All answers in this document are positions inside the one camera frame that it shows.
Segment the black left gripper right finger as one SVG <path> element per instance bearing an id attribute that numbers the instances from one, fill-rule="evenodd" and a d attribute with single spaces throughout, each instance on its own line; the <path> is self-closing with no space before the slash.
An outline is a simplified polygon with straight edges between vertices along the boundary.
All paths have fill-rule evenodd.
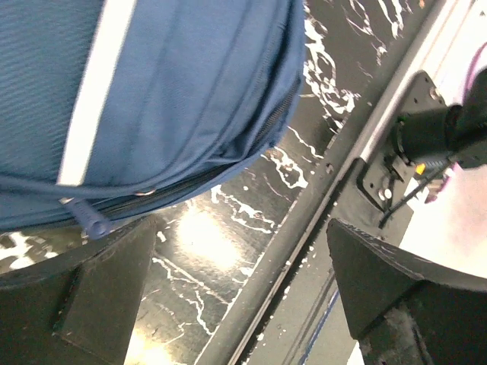
<path id="1" fill-rule="evenodd" d="M 326 231 L 350 335 L 366 364 L 484 364 L 486 280 L 332 219 Z"/>

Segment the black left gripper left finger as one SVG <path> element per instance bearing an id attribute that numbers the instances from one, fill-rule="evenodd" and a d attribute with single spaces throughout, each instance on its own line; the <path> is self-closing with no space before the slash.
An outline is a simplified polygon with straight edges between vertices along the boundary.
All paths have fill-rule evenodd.
<path id="1" fill-rule="evenodd" d="M 1 276 L 3 364 L 122 364 L 156 241 L 140 218 Z"/>

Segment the navy blue student backpack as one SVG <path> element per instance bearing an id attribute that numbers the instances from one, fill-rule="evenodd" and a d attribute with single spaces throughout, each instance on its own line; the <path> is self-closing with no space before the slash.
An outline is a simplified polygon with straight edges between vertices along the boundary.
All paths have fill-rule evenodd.
<path id="1" fill-rule="evenodd" d="M 300 1 L 3 1 L 1 229 L 111 224 L 276 145 L 298 103 Z"/>

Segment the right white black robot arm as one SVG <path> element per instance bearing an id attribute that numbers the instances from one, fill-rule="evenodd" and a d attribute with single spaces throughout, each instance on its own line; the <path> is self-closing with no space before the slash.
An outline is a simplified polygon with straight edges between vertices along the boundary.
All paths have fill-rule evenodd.
<path id="1" fill-rule="evenodd" d="M 415 75 L 390 133 L 407 164 L 454 159 L 463 169 L 486 164 L 486 70 L 475 77 L 461 104 L 447 105 L 429 75 Z"/>

